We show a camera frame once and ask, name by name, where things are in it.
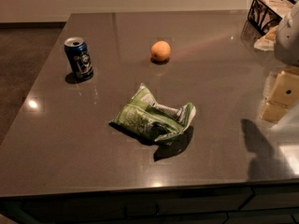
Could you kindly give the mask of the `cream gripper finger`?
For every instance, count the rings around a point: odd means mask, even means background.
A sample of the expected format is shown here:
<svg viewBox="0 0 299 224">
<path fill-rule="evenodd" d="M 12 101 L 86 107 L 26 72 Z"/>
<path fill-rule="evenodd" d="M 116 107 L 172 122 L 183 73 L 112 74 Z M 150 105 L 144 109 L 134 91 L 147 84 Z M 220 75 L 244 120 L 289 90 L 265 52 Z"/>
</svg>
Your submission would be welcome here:
<svg viewBox="0 0 299 224">
<path fill-rule="evenodd" d="M 261 111 L 261 118 L 271 123 L 278 123 L 287 113 L 287 109 L 280 105 L 265 103 Z"/>
</svg>

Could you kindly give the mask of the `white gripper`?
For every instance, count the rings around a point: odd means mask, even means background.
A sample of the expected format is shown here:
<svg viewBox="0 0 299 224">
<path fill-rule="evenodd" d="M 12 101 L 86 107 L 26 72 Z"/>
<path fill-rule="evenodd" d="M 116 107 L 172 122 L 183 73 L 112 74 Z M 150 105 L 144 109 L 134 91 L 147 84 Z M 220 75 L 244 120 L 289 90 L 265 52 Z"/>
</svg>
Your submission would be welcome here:
<svg viewBox="0 0 299 224">
<path fill-rule="evenodd" d="M 275 56 L 287 65 L 299 65 L 299 1 L 279 23 Z M 293 106 L 299 100 L 299 76 L 282 71 L 277 75 L 269 101 L 285 107 Z"/>
</svg>

